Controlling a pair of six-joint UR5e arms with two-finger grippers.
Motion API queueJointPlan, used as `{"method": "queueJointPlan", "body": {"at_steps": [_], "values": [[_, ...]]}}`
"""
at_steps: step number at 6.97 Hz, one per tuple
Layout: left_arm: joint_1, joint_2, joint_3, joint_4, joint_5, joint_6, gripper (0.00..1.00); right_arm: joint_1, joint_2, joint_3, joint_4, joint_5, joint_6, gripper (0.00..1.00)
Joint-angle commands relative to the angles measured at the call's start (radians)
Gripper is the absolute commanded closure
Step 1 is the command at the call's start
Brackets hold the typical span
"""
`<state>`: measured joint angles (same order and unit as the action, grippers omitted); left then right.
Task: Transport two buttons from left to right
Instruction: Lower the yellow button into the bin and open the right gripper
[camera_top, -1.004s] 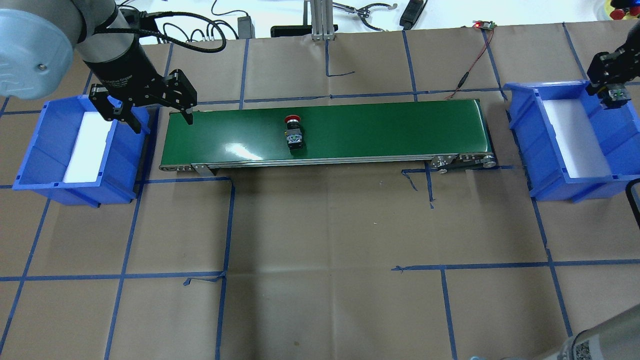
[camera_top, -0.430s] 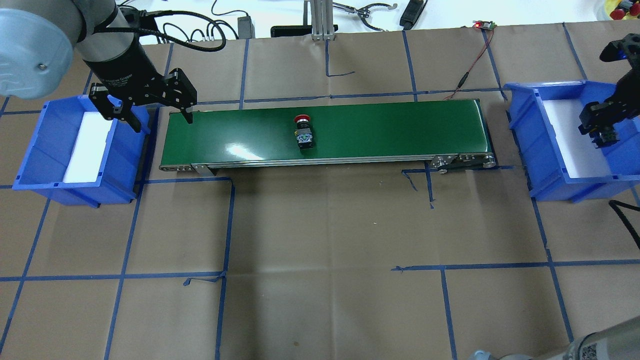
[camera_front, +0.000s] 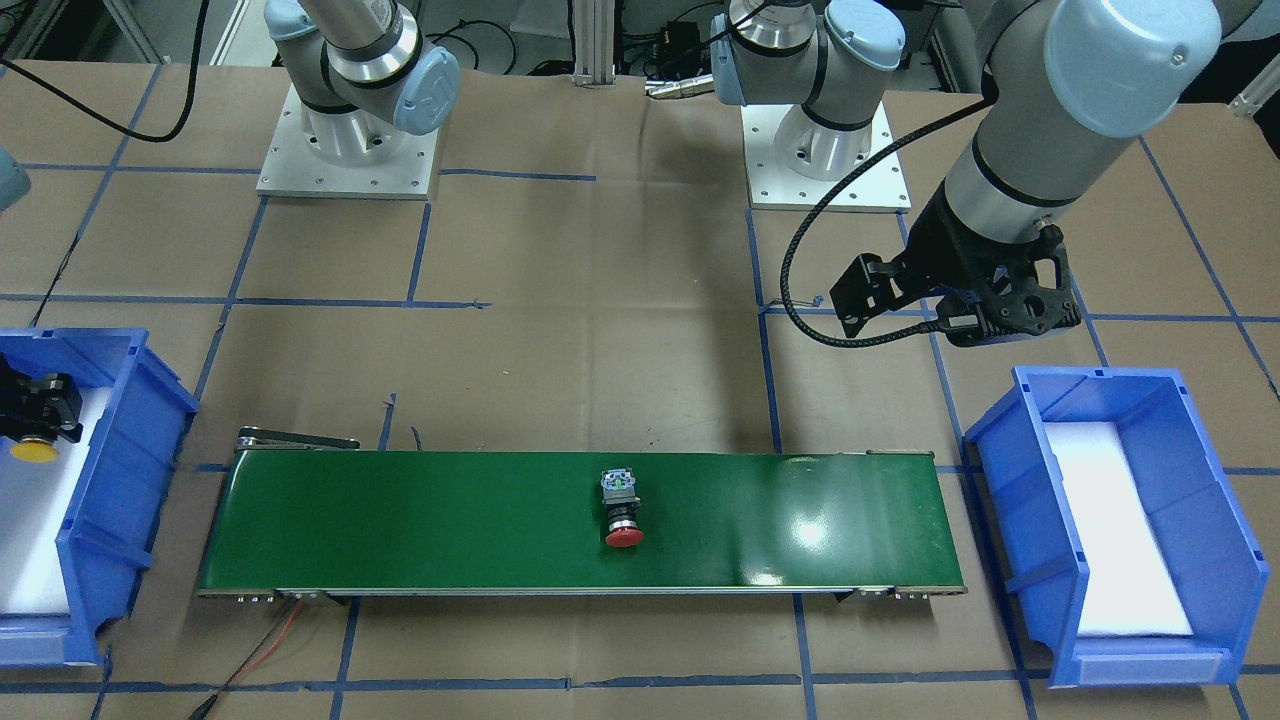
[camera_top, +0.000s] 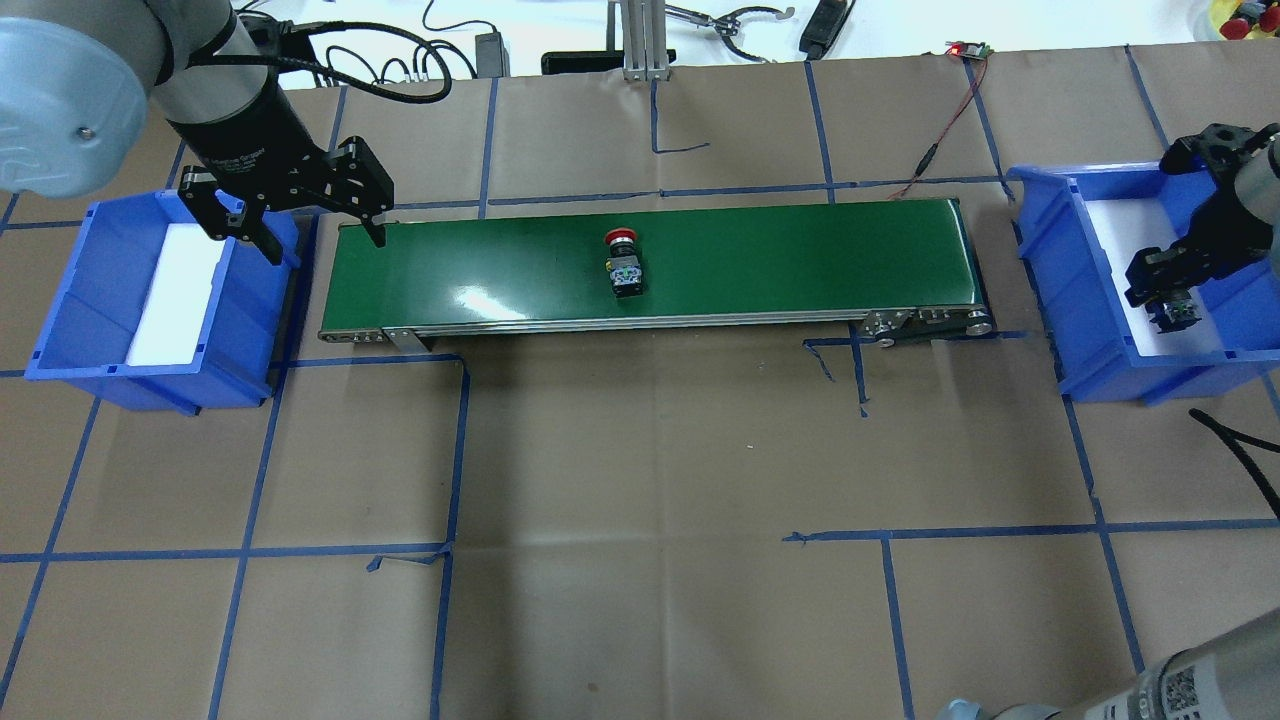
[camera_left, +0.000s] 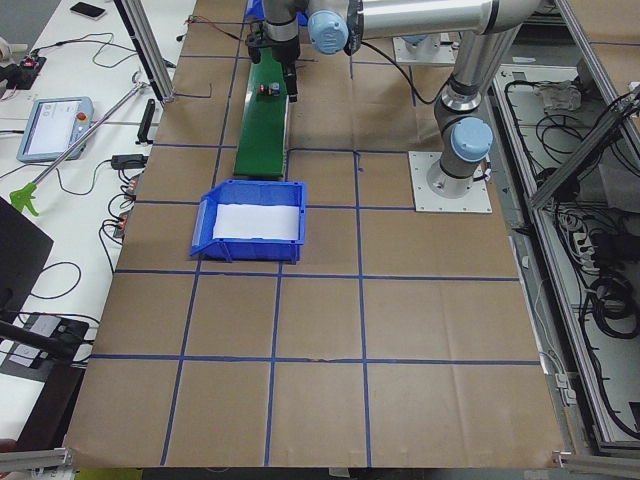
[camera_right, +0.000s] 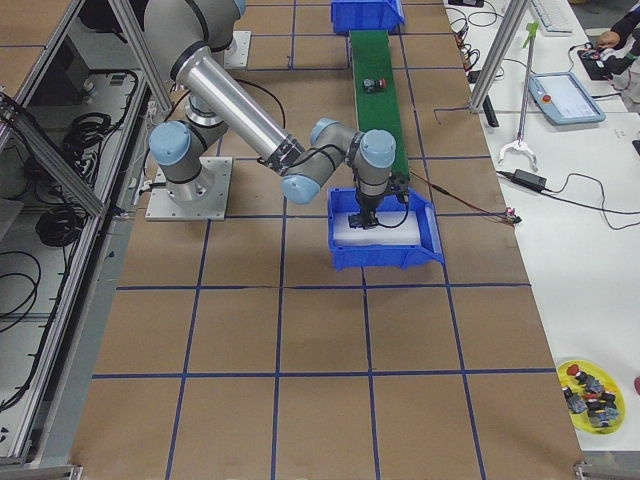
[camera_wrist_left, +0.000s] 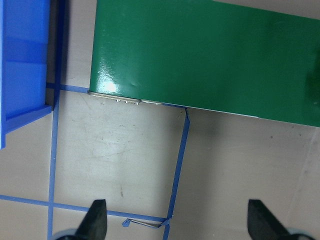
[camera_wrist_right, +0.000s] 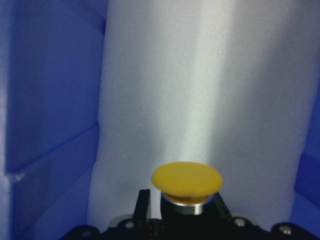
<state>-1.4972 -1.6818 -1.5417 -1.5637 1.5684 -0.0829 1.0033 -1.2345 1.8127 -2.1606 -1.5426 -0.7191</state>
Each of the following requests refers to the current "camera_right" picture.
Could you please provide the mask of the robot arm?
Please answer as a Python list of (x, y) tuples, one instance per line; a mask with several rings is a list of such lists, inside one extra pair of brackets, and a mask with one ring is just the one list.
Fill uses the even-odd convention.
[(154, 56), (171, 61), (194, 43), (225, 46), (245, 10), (245, 1), (149, 1), (144, 14), (145, 40)]
[(396, 141), (386, 130), (366, 133), (322, 118), (314, 126), (310, 148), (257, 103), (217, 60), (232, 43), (235, 23), (246, 10), (243, 1), (150, 1), (143, 14), (144, 35), (161, 75), (189, 89), (186, 109), (197, 126), (223, 123), (235, 131), (282, 178), (284, 196), (308, 204), (337, 167), (353, 171), (357, 213), (352, 228), (380, 225), (376, 211), (394, 195), (407, 204), (409, 189), (393, 173)]

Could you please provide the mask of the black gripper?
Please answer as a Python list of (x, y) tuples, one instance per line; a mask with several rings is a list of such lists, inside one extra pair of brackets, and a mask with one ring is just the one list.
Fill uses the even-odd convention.
[(362, 179), (356, 172), (355, 185), (363, 229), (375, 228), (378, 225), (376, 211), (387, 197), (394, 197), (403, 205), (409, 203), (409, 179), (406, 175), (391, 173), (380, 183), (373, 184)]

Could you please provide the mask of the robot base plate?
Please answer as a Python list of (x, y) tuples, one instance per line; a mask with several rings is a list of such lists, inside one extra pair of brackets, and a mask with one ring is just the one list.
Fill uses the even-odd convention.
[(223, 221), (226, 216), (232, 178), (231, 157), (201, 156), (201, 171), (190, 183), (177, 184), (166, 179), (158, 168), (146, 209), (149, 221)]

